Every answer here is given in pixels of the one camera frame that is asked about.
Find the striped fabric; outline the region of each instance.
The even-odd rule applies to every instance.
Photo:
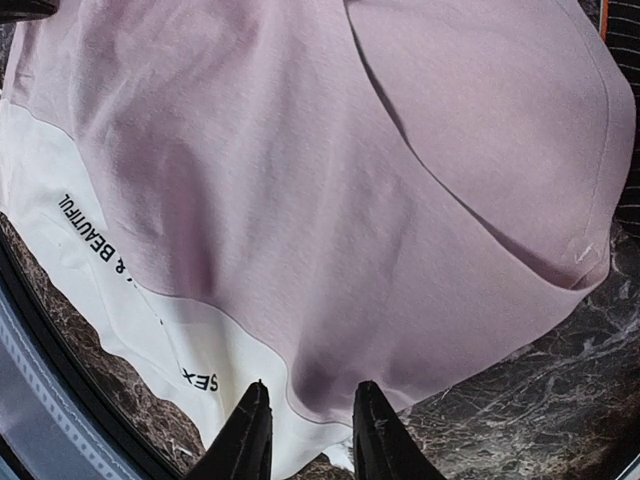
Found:
[[[631,84],[637,106],[640,103],[640,0],[603,1],[606,19],[603,22],[603,36],[613,58]],[[640,109],[631,173],[616,217],[631,236],[640,238]]]

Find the marble floor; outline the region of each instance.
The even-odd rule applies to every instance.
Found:
[[[596,1],[581,2],[597,23]],[[6,47],[9,31],[0,29]],[[0,65],[6,49],[0,48]],[[49,282],[7,222],[0,228],[52,321],[123,414],[185,471],[204,448],[194,425],[154,397],[133,368]],[[614,225],[607,281],[561,325],[501,363],[426,399],[401,419],[451,480],[598,479],[640,418],[640,244]],[[349,479],[323,458],[295,479]]]

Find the dark marble surface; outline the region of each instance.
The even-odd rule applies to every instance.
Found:
[[[0,25],[0,85],[4,81],[4,68],[9,57],[9,45],[13,37],[13,25]]]
[[[581,3],[597,24],[598,2]],[[3,38],[6,31],[0,29]],[[0,48],[0,61],[3,55]],[[152,444],[187,469],[203,453],[193,424],[175,405],[155,398],[127,362],[100,348],[93,328],[51,285],[5,219],[0,227],[96,382]],[[603,478],[603,459],[640,418],[639,245],[614,225],[611,275],[565,322],[493,368],[402,413],[443,474],[451,480]],[[352,477],[320,458],[295,478]]]

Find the orange edge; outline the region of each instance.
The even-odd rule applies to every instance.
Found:
[[[602,13],[600,17],[600,35],[603,41],[607,41],[607,29],[609,28],[609,0],[602,0]]]

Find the pink fabric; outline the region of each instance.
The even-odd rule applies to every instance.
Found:
[[[19,27],[6,93],[76,142],[136,280],[276,350],[319,422],[569,315],[634,135],[575,0],[65,0]]]

